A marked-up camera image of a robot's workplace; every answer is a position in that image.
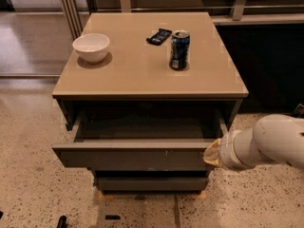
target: open drawer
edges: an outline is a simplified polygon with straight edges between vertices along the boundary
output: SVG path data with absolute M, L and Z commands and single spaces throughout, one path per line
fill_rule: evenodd
M 70 142 L 55 144 L 53 150 L 64 167 L 88 168 L 102 191 L 205 189 L 213 167 L 203 161 L 203 152 L 215 132 L 226 131 L 219 112 L 209 127 L 194 109 L 186 115 L 170 111 L 170 117 L 156 105 L 131 103 L 113 115 L 113 105 L 104 106 L 103 117 L 94 113 L 92 104 L 81 107 Z M 158 114 L 152 114 L 153 107 Z

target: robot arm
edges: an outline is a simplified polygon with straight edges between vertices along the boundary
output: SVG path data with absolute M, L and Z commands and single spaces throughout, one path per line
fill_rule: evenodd
M 225 134 L 207 148 L 204 160 L 231 170 L 267 163 L 304 169 L 304 120 L 276 114 L 266 116 L 254 128 Z

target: can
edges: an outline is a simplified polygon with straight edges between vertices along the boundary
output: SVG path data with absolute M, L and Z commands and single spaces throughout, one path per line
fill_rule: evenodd
M 187 67 L 188 49 L 190 45 L 190 33 L 185 30 L 177 30 L 172 33 L 171 56 L 169 65 L 174 70 L 183 70 Z

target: wooden tabletop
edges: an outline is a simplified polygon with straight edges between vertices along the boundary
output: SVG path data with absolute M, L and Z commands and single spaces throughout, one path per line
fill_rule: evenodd
M 169 67 L 170 38 L 146 43 L 159 28 L 190 31 L 189 67 Z M 83 34 L 109 37 L 105 59 L 90 65 L 71 53 L 55 99 L 235 99 L 248 90 L 205 12 L 93 13 Z

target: floor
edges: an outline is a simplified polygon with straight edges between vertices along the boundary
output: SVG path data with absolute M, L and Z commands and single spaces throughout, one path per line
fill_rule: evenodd
M 1 73 L 60 73 L 71 51 L 62 14 L 0 13 L 0 34 Z M 0 80 L 0 227 L 57 227 L 62 215 L 68 228 L 303 227 L 304 171 L 282 165 L 215 169 L 200 195 L 102 195 L 86 169 L 65 169 L 52 151 L 69 137 L 55 84 Z M 264 115 L 237 114 L 232 129 Z

